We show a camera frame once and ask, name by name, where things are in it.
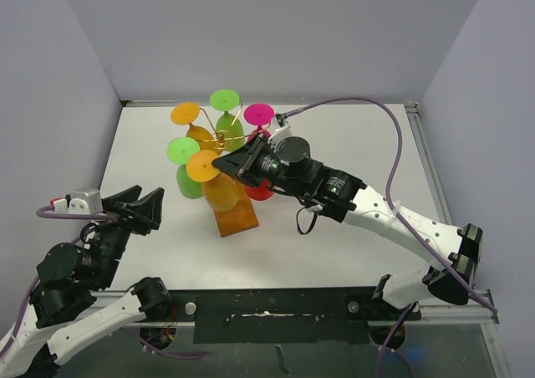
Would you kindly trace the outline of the green plastic wine glass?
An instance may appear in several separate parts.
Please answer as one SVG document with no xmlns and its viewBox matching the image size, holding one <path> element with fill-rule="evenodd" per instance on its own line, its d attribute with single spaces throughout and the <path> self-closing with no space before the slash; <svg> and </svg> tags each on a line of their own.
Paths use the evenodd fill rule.
<svg viewBox="0 0 535 378">
<path fill-rule="evenodd" d="M 209 99 L 210 106 L 222 114 L 217 120 L 217 132 L 223 134 L 224 150 L 235 151 L 245 143 L 244 131 L 238 115 L 232 111 L 242 104 L 241 98 L 235 90 L 219 89 L 214 91 Z"/>
<path fill-rule="evenodd" d="M 181 195 L 195 200 L 203 196 L 201 184 L 193 181 L 186 171 L 187 162 L 201 150 L 198 142 L 190 137 L 179 137 L 172 140 L 166 148 L 166 156 L 169 162 L 178 166 L 176 171 L 176 183 Z"/>
</svg>

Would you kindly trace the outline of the pink plastic wine glass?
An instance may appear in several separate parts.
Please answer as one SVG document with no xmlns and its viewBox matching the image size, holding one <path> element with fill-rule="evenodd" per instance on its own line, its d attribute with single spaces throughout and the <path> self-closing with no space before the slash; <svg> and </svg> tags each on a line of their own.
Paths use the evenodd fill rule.
<svg viewBox="0 0 535 378">
<path fill-rule="evenodd" d="M 275 111 L 271 105 L 263 103 L 251 104 L 245 109 L 243 117 L 249 125 L 254 127 L 249 135 L 249 140 L 257 134 L 264 134 L 267 137 L 271 135 L 268 129 L 275 117 Z"/>
</svg>

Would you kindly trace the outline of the gold wire wine glass rack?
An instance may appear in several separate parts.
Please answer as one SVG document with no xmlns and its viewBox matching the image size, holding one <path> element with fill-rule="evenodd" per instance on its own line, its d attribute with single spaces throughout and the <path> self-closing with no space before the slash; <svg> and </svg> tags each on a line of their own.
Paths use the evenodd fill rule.
<svg viewBox="0 0 535 378">
<path fill-rule="evenodd" d="M 239 105 L 232 111 L 234 115 L 238 115 L 239 120 L 242 123 L 245 143 L 249 141 L 249 135 L 252 133 L 254 127 L 249 125 L 244 117 L 243 113 L 247 107 L 243 104 Z M 216 152 L 219 156 L 229 154 L 231 151 L 224 150 L 223 134 L 217 132 L 217 128 L 214 127 L 215 138 L 217 141 Z M 258 220 L 256 213 L 252 207 L 250 198 L 247 196 L 244 185 L 232 179 L 237 187 L 238 202 L 237 205 L 230 211 L 226 212 L 214 212 L 214 216 L 217 223 L 217 228 L 221 237 L 227 237 L 238 232 L 244 232 L 246 230 L 255 228 L 258 226 Z"/>
</svg>

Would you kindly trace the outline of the red plastic wine glass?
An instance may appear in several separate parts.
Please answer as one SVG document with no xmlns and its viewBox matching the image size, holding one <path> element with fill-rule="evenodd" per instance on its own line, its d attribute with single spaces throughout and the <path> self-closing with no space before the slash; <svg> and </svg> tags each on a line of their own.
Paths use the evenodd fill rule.
<svg viewBox="0 0 535 378">
<path fill-rule="evenodd" d="M 274 193 L 268 189 L 269 184 L 264 181 L 259 187 L 245 186 L 244 190 L 249 198 L 254 201 L 263 202 L 270 199 Z"/>
</svg>

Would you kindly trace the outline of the orange plastic wine glass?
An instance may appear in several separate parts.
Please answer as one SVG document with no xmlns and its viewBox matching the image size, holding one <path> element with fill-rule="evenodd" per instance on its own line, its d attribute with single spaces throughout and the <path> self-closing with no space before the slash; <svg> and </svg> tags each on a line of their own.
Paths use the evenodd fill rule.
<svg viewBox="0 0 535 378">
<path fill-rule="evenodd" d="M 217 141 L 206 128 L 196 125 L 195 121 L 201 113 L 201 107 L 194 102 L 178 104 L 171 112 L 171 121 L 176 125 L 187 125 L 186 136 L 195 140 L 202 150 L 215 151 Z"/>
<path fill-rule="evenodd" d="M 218 158 L 214 151 L 200 150 L 186 163 L 186 173 L 201 184 L 202 194 L 214 212 L 226 212 L 237 205 L 238 193 L 233 180 L 212 165 Z"/>
</svg>

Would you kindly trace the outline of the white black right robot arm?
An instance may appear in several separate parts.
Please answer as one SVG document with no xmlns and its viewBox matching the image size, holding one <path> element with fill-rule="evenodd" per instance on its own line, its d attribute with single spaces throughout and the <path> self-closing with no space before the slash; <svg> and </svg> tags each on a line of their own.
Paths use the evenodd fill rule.
<svg viewBox="0 0 535 378">
<path fill-rule="evenodd" d="M 481 256 L 479 227 L 446 225 L 390 204 L 359 178 L 314 160 L 305 139 L 290 136 L 274 146 L 260 134 L 212 165 L 245 186 L 274 186 L 316 217 L 374 232 L 423 259 L 420 268 L 380 279 L 372 298 L 379 317 L 392 318 L 404 307 L 431 297 L 454 305 L 476 298 L 473 278 Z"/>
</svg>

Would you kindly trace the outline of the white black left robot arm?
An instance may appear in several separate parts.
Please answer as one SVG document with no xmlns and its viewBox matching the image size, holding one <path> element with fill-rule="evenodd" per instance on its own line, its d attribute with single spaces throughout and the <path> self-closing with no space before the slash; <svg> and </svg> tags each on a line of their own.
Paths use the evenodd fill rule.
<svg viewBox="0 0 535 378">
<path fill-rule="evenodd" d="M 130 236 L 159 229 L 165 190 L 134 185 L 110 197 L 80 189 L 36 211 L 38 217 L 85 223 L 71 242 L 50 248 L 36 267 L 13 327 L 1 341 L 3 377 L 53 377 L 94 342 L 128 324 L 163 319 L 171 296 L 160 278 L 134 283 L 118 300 L 79 317 L 111 286 Z"/>
</svg>

